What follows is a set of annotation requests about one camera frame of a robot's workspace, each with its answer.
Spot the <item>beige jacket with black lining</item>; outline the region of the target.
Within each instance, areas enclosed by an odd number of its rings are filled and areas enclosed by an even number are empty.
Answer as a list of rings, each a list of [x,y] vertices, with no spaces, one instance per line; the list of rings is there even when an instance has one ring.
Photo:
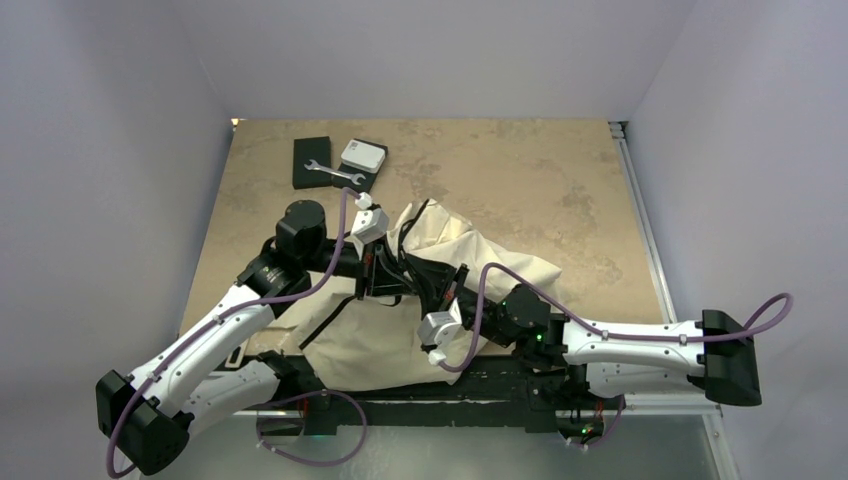
[[[452,267],[466,264],[469,273],[461,284],[471,292],[478,290],[482,268],[497,262],[554,298],[562,297],[561,268],[487,239],[470,220],[433,199],[412,202],[400,214],[388,233],[392,254],[397,252],[400,227],[408,221],[414,225],[403,239],[406,252]],[[386,297],[354,301],[310,346],[300,349],[300,342],[348,296],[353,285],[350,279],[329,280],[320,292],[293,305],[286,317],[250,336],[249,353],[275,350],[303,355],[318,376],[337,390],[456,381],[457,374],[431,365],[421,350],[417,329],[422,311],[418,299],[408,295],[398,305]]]

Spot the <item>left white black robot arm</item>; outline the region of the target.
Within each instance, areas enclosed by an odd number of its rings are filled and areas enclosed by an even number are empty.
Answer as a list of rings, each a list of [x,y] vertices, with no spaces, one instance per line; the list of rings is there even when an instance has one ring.
[[[355,281],[357,295],[387,271],[375,257],[388,249],[388,218],[365,193],[345,193],[357,208],[327,234],[323,206],[290,204],[274,234],[218,303],[184,335],[128,374],[109,371],[95,387],[97,421],[108,439],[106,471],[120,479],[153,475],[173,463],[192,437],[248,407],[284,409],[325,393],[316,376],[283,354],[266,351],[222,376],[216,369],[244,341],[333,277]]]

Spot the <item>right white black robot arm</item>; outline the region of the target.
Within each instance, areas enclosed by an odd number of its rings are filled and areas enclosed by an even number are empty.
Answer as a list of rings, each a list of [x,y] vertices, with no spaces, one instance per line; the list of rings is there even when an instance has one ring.
[[[511,349],[532,369],[566,370],[561,392],[576,407],[626,392],[670,390],[700,391],[730,406],[762,403],[755,328],[721,310],[662,325],[601,322],[574,315],[514,275],[506,294],[491,300],[483,282],[467,286],[464,265],[411,256],[405,271],[425,309],[422,349],[437,366],[446,364],[447,345],[464,330],[470,355],[486,341]]]

